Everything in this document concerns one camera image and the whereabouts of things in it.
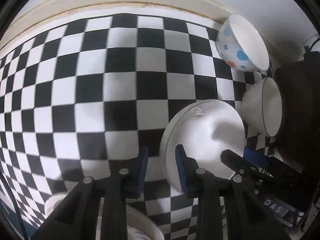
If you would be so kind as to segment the plain white shallow bowl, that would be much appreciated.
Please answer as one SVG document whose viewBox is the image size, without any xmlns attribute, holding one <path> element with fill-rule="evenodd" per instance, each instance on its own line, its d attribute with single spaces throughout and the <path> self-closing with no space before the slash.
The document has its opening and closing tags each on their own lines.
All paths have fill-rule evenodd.
<svg viewBox="0 0 320 240">
<path fill-rule="evenodd" d="M 175 148 L 183 145 L 188 157 L 216 177 L 231 179 L 235 172 L 222 163 L 221 153 L 231 150 L 244 154 L 245 129 L 238 112 L 220 100 L 204 100 L 180 110 L 167 125 L 159 148 L 164 175 L 169 184 L 181 190 Z"/>
</svg>

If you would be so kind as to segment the white bowl dark rim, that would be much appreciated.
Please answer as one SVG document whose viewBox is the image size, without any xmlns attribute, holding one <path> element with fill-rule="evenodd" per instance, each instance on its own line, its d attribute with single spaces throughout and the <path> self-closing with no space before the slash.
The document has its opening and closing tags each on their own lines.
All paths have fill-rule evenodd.
<svg viewBox="0 0 320 240">
<path fill-rule="evenodd" d="M 279 87 L 271 77 L 265 77 L 244 93 L 241 101 L 243 120 L 259 133 L 275 137 L 281 126 L 283 104 Z"/>
</svg>

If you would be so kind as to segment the white bowl coloured dots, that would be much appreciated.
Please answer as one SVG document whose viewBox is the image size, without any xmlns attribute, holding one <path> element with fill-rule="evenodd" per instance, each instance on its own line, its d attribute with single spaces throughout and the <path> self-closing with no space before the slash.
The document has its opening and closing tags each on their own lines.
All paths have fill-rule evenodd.
<svg viewBox="0 0 320 240">
<path fill-rule="evenodd" d="M 266 45 L 255 27 L 244 17 L 231 14 L 216 38 L 221 59 L 241 72 L 267 71 L 269 56 Z"/>
</svg>

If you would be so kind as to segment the dark electric cooking pot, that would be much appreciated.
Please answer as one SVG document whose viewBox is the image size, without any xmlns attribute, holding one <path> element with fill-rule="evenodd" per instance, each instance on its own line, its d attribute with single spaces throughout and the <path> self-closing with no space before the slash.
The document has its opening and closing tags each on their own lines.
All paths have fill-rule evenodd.
<svg viewBox="0 0 320 240">
<path fill-rule="evenodd" d="M 302 172 L 319 158 L 319 52 L 282 65 L 276 82 L 283 102 L 277 149 L 286 164 Z"/>
</svg>

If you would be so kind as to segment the black white checkered mat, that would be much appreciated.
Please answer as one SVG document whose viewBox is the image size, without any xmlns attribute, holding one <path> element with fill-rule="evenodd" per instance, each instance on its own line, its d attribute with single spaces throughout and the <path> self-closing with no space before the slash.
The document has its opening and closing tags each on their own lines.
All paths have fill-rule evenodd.
<svg viewBox="0 0 320 240">
<path fill-rule="evenodd" d="M 197 200 L 166 181 L 159 146 L 185 106 L 234 108 L 266 72 L 244 73 L 215 48 L 217 27 L 119 13 L 47 27 L 1 52 L 1 172 L 29 233 L 52 195 L 105 178 L 149 149 L 144 193 L 131 205 L 165 239 L 194 239 Z"/>
</svg>

